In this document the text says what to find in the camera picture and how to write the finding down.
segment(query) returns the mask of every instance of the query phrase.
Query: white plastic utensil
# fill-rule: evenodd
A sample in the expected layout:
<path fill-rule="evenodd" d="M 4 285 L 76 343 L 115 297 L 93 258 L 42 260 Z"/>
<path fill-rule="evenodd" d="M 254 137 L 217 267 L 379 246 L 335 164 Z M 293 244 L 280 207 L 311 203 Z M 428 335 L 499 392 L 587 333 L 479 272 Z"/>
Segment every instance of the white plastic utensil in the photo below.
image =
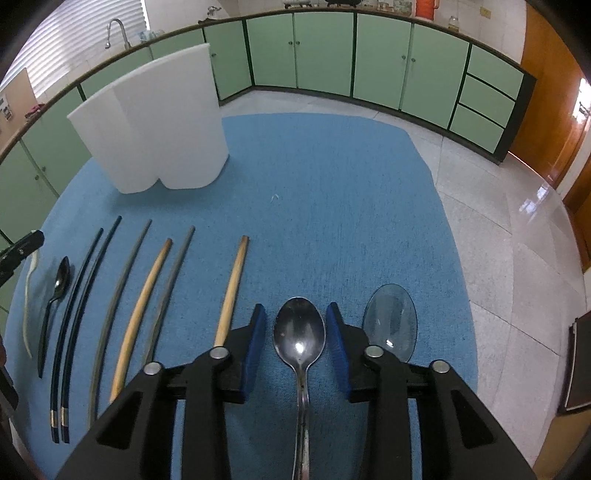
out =
<path fill-rule="evenodd" d="M 22 314 L 22 341 L 25 343 L 25 349 L 27 350 L 27 354 L 29 358 L 33 360 L 33 355 L 31 353 L 31 346 L 29 345 L 28 340 L 28 324 L 29 324 L 29 285 L 31 283 L 31 275 L 37 268 L 39 263 L 39 250 L 35 250 L 31 255 L 31 264 L 29 265 L 29 271 L 27 272 L 27 277 L 25 278 L 25 307 L 24 312 Z"/>

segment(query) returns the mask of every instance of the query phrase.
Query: window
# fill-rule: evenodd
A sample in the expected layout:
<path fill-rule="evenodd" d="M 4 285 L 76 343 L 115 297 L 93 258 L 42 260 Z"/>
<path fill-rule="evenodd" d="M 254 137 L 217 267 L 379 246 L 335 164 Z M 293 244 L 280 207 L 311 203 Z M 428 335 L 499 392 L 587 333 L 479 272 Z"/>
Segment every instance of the window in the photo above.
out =
<path fill-rule="evenodd" d="M 29 37 L 0 89 L 26 68 L 33 92 L 39 96 L 56 80 L 103 51 L 107 23 L 115 17 L 123 22 L 132 43 L 146 29 L 142 0 L 64 1 Z M 113 23 L 111 44 L 122 43 L 121 30 Z"/>
<path fill-rule="evenodd" d="M 587 120 L 589 116 L 589 109 L 591 108 L 591 86 L 589 86 L 586 79 L 581 79 L 579 85 L 579 95 L 577 101 L 574 103 L 573 117 L 577 122 L 582 123 Z"/>

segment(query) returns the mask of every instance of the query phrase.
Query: tiled floor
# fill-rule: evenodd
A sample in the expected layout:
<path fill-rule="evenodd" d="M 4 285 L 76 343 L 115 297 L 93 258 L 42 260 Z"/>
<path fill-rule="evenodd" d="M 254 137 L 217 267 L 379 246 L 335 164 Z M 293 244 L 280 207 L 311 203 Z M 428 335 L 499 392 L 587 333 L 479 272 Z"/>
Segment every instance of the tiled floor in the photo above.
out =
<path fill-rule="evenodd" d="M 476 331 L 478 395 L 533 464 L 556 412 L 568 326 L 586 311 L 573 231 L 558 194 L 509 155 L 500 167 L 412 123 L 348 103 L 251 92 L 224 116 L 319 112 L 404 128 L 452 228 Z"/>

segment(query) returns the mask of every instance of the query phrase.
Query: blue gripper pad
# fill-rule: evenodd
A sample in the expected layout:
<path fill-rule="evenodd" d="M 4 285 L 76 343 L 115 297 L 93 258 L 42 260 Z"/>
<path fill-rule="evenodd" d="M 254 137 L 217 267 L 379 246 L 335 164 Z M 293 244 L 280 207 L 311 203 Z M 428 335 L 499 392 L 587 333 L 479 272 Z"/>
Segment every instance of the blue gripper pad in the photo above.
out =
<path fill-rule="evenodd" d="M 255 388 L 256 370 L 261 359 L 262 347 L 265 343 L 265 326 L 267 324 L 267 313 L 265 307 L 260 303 L 255 305 L 252 312 L 249 327 L 252 329 L 251 341 L 248 345 L 244 362 L 242 363 L 242 378 L 240 390 L 245 399 Z"/>
<path fill-rule="evenodd" d="M 326 333 L 327 341 L 335 368 L 336 381 L 339 390 L 349 399 L 351 393 L 351 384 L 349 383 L 349 358 L 345 351 L 343 336 L 341 335 L 339 324 L 343 323 L 343 317 L 340 315 L 339 307 L 332 302 L 326 309 Z"/>

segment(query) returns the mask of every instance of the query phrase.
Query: wooden chopstick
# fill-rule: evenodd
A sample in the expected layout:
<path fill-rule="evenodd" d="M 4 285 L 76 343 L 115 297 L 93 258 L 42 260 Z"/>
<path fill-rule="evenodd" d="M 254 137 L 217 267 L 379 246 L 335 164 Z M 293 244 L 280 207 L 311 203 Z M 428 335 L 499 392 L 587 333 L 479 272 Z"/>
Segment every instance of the wooden chopstick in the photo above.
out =
<path fill-rule="evenodd" d="M 119 350 L 119 358 L 117 359 L 117 367 L 115 368 L 115 376 L 113 377 L 113 385 L 111 386 L 110 402 L 113 402 L 113 400 L 117 398 L 117 395 L 119 395 L 125 385 L 125 376 L 129 367 L 131 353 L 134 350 L 135 339 L 138 336 L 139 324 L 142 322 L 144 310 L 148 304 L 152 290 L 154 289 L 154 284 L 156 283 L 158 274 L 162 269 L 162 264 L 164 263 L 164 260 L 166 260 L 166 256 L 168 255 L 172 244 L 173 241 L 170 238 L 167 238 L 162 250 L 160 250 L 158 257 L 156 257 L 156 260 L 154 261 L 152 270 L 150 270 L 150 273 L 146 278 L 144 287 L 139 294 L 138 301 L 135 304 L 134 311 L 132 312 L 131 318 L 129 319 L 129 324 L 127 325 L 127 330 L 125 331 L 125 337 L 123 338 L 121 349 Z"/>
<path fill-rule="evenodd" d="M 226 289 L 226 296 L 223 299 L 222 312 L 220 313 L 219 323 L 217 324 L 216 339 L 213 343 L 214 347 L 222 346 L 230 331 L 230 323 L 232 322 L 232 313 L 234 312 L 234 304 L 236 302 L 236 294 L 238 293 L 238 285 L 240 283 L 240 276 L 242 275 L 244 259 L 246 258 L 248 241 L 249 238 L 246 235 L 243 235 L 240 240 L 240 246 L 238 246 L 238 253 L 236 254 L 236 260 L 234 260 L 228 288 Z"/>

